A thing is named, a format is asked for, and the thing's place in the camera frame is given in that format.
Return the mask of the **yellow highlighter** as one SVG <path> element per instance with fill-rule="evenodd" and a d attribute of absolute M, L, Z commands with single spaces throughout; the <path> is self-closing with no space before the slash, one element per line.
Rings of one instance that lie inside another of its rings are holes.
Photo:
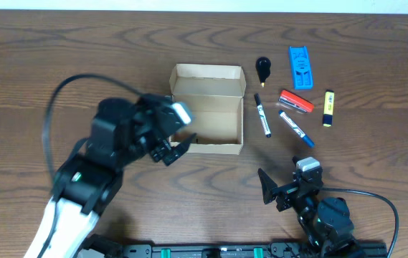
<path fill-rule="evenodd" d="M 323 105 L 323 126 L 331 127 L 333 124 L 333 106 L 335 93 L 332 90 L 326 90 Z"/>

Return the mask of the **red stapler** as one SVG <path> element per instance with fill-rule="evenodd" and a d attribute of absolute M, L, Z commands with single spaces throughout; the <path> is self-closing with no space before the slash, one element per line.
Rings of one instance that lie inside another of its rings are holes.
<path fill-rule="evenodd" d="M 288 90 L 281 91 L 279 101 L 300 113 L 311 113 L 314 109 L 314 104 Z"/>

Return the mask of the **blue plastic holder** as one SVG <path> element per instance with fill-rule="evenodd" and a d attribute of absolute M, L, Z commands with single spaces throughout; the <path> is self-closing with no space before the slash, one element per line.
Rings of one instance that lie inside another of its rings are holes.
<path fill-rule="evenodd" d="M 306 46 L 289 47 L 290 68 L 295 90 L 311 90 L 313 88 L 313 73 Z"/>

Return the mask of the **black correction tape dispenser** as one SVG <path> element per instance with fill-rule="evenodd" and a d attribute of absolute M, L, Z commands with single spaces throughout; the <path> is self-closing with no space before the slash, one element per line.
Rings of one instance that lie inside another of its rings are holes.
<path fill-rule="evenodd" d="M 261 87 L 265 86 L 267 78 L 270 76 L 271 61 L 267 57 L 257 59 L 255 68 L 260 81 Z"/>

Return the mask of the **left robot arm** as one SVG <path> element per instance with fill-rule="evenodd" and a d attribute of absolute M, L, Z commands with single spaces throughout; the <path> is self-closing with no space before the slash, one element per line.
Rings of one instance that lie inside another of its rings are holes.
<path fill-rule="evenodd" d="M 123 183 L 123 169 L 149 155 L 169 166 L 193 140 L 172 146 L 169 137 L 192 120 L 183 102 L 145 94 L 138 102 L 108 98 L 98 105 L 90 136 L 79 140 L 57 170 L 27 257 L 75 257 Z"/>

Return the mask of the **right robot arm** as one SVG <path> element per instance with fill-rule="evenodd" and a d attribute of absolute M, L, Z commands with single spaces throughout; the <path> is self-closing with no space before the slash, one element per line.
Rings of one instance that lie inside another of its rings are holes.
<path fill-rule="evenodd" d="M 261 168 L 258 176 L 265 204 L 276 203 L 279 212 L 293 209 L 308 237 L 303 257 L 365 257 L 364 248 L 353 236 L 354 224 L 342 198 L 319 200 L 323 188 L 321 166 L 297 169 L 293 182 L 278 186 Z"/>

